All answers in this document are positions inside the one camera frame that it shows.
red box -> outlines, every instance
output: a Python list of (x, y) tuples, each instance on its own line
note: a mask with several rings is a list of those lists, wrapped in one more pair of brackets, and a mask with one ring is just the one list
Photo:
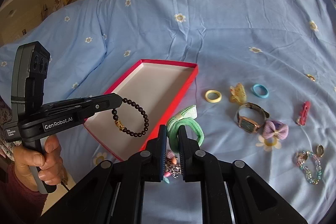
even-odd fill
[[(194, 81), (198, 66), (194, 63), (142, 59), (124, 73), (104, 94), (117, 93), (139, 104), (148, 114), (149, 131), (142, 137), (130, 137), (119, 131), (111, 110), (88, 118), (85, 128), (119, 160), (127, 160), (144, 150), (148, 140), (156, 138), (161, 124), (174, 114), (185, 92)], [(117, 109), (124, 126), (133, 132), (143, 130), (143, 117), (132, 106), (123, 103)]]

bow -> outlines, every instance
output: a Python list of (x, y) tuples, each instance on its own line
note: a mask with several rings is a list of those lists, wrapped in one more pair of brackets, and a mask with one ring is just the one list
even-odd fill
[(278, 121), (266, 121), (262, 136), (265, 139), (275, 136), (279, 140), (284, 140), (288, 136), (288, 125)]
[(196, 105), (182, 109), (180, 112), (172, 116), (167, 122), (167, 131), (170, 149), (179, 152), (179, 140), (177, 132), (180, 126), (190, 126), (197, 135), (198, 145), (201, 146), (204, 140), (204, 133), (200, 125), (194, 120), (197, 118)]

hand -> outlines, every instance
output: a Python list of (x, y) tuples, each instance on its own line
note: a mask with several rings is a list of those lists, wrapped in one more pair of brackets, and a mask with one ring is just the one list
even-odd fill
[(34, 192), (37, 192), (38, 188), (29, 166), (39, 166), (41, 168), (39, 178), (49, 185), (56, 185), (67, 176), (63, 160), (60, 157), (61, 146), (56, 135), (47, 138), (44, 148), (46, 151), (44, 156), (37, 151), (23, 147), (23, 145), (13, 149), (15, 175), (23, 185)]

purple bow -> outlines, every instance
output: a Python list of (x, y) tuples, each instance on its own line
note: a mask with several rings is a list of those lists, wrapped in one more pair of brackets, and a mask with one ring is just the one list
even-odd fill
[(262, 136), (265, 139), (275, 136), (280, 140), (284, 140), (288, 136), (288, 125), (279, 121), (266, 121)]

wristwatch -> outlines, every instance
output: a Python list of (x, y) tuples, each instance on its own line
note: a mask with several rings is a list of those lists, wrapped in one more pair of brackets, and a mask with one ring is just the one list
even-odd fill
[(256, 133), (257, 130), (263, 126), (263, 124), (259, 125), (257, 122), (255, 122), (255, 121), (253, 121), (253, 120), (251, 120), (251, 119), (249, 119), (245, 116), (240, 116), (239, 115), (239, 110), (241, 110), (244, 107), (248, 107), (248, 108), (251, 108), (251, 109), (259, 112), (264, 118), (264, 123), (269, 118), (270, 115), (269, 115), (268, 112), (263, 110), (260, 106), (258, 106), (256, 104), (253, 104), (253, 103), (246, 103), (246, 104), (243, 104), (239, 107), (239, 109), (237, 111), (238, 126), (242, 129), (244, 129), (245, 131), (247, 131), (248, 133)]

